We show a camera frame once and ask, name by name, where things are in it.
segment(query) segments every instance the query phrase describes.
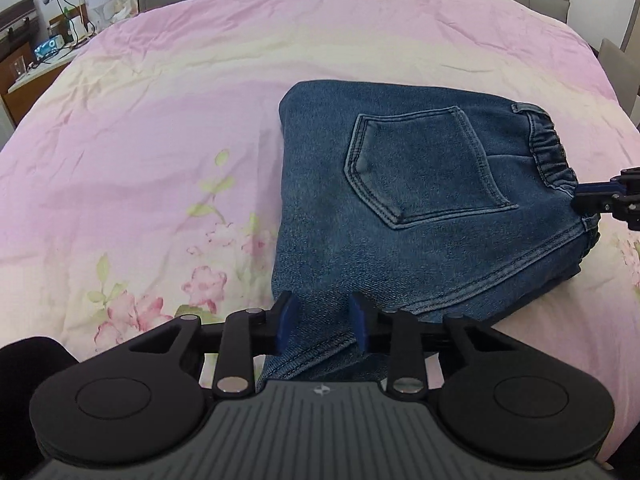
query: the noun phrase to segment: pocket stitching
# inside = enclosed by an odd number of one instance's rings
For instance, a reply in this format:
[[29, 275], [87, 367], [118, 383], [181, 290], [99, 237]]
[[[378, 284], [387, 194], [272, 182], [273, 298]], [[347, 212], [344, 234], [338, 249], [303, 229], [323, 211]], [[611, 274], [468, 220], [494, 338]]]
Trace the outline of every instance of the pocket stitching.
[[[369, 121], [378, 121], [378, 122], [399, 122], [403, 120], [411, 120], [413, 118], [422, 118], [422, 117], [430, 117], [434, 115], [448, 113], [453, 116], [458, 124], [460, 130], [462, 130], [463, 135], [465, 136], [465, 140], [467, 145], [471, 149], [473, 155], [476, 158], [476, 166], [478, 167], [480, 178], [482, 181], [482, 186], [484, 190], [488, 193], [492, 200], [496, 202], [495, 206], [486, 207], [486, 208], [466, 208], [466, 209], [447, 209], [440, 210], [432, 213], [419, 214], [419, 215], [411, 215], [402, 217], [399, 219], [399, 215], [395, 214], [393, 210], [391, 210], [387, 205], [385, 205], [373, 192], [367, 187], [366, 183], [361, 178], [358, 171], [355, 169], [356, 162], [362, 152], [362, 145], [364, 143], [365, 137], [365, 129]], [[438, 221], [438, 220], [446, 220], [450, 218], [460, 218], [463, 216], [472, 216], [476, 214], [482, 214], [487, 212], [498, 212], [504, 210], [511, 210], [518, 207], [517, 204], [513, 204], [507, 200], [507, 198], [500, 192], [498, 186], [495, 182], [494, 176], [491, 174], [491, 170], [488, 165], [488, 161], [484, 163], [482, 160], [481, 153], [478, 150], [477, 144], [478, 142], [474, 142], [473, 136], [477, 135], [473, 132], [469, 132], [469, 128], [472, 129], [471, 124], [464, 112], [458, 106], [452, 106], [447, 108], [437, 108], [434, 110], [422, 110], [418, 112], [410, 112], [406, 114], [399, 114], [395, 116], [371, 116], [367, 114], [358, 114], [356, 118], [356, 123], [354, 125], [353, 131], [351, 133], [351, 142], [349, 148], [347, 150], [347, 157], [344, 165], [344, 174], [351, 185], [351, 188], [356, 192], [356, 194], [360, 197], [360, 199], [368, 205], [380, 218], [384, 221], [384, 223], [392, 228], [392, 229], [403, 229], [411, 227], [417, 223], [425, 222], [425, 221]]]

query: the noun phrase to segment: white logo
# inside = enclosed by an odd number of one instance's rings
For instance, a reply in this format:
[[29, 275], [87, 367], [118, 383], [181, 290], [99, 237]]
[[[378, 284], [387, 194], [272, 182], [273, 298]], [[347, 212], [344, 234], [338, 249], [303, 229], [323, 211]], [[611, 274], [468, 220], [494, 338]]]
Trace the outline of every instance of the white logo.
[[316, 386], [314, 388], [314, 393], [318, 394], [320, 397], [324, 397], [325, 395], [331, 393], [333, 390], [326, 386], [325, 384], [320, 384], [320, 386]]

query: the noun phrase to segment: bed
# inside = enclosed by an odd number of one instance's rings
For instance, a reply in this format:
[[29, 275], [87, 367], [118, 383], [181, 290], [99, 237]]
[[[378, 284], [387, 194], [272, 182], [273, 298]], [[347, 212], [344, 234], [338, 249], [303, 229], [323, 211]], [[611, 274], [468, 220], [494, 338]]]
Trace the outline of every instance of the bed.
[[[278, 102], [300, 80], [536, 103], [582, 182], [640, 161], [568, 0], [140, 3], [162, 7], [92, 39], [0, 152], [0, 346], [47, 335], [84, 360], [174, 316], [270, 306]], [[580, 274], [498, 328], [608, 388], [606, 460], [640, 420], [640, 236], [600, 233]]]

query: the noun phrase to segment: jeans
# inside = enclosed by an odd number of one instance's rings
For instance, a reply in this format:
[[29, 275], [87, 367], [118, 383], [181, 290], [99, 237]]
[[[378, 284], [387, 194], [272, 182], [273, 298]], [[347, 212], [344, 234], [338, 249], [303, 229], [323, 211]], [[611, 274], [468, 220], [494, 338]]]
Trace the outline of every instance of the jeans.
[[497, 320], [580, 271], [599, 216], [536, 105], [447, 88], [311, 81], [280, 103], [282, 224], [273, 293], [300, 322], [273, 379], [380, 380], [348, 322], [355, 290], [439, 321]]

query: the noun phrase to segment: white tabletop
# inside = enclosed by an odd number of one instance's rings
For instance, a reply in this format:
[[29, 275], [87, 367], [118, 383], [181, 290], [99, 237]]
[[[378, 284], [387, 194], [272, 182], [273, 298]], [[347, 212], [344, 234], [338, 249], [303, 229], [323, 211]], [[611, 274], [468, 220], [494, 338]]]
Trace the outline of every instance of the white tabletop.
[[64, 65], [68, 63], [73, 58], [75, 58], [78, 53], [82, 50], [81, 48], [76, 48], [69, 52], [70, 47], [64, 46], [60, 49], [60, 51], [55, 55], [47, 59], [46, 61], [40, 63], [36, 68], [32, 68], [27, 71], [27, 73], [22, 76], [18, 81], [16, 81], [12, 86], [9, 87], [7, 93], [11, 93], [16, 91], [21, 86], [26, 85], [29, 81], [36, 79], [37, 77], [50, 72], [56, 67]]

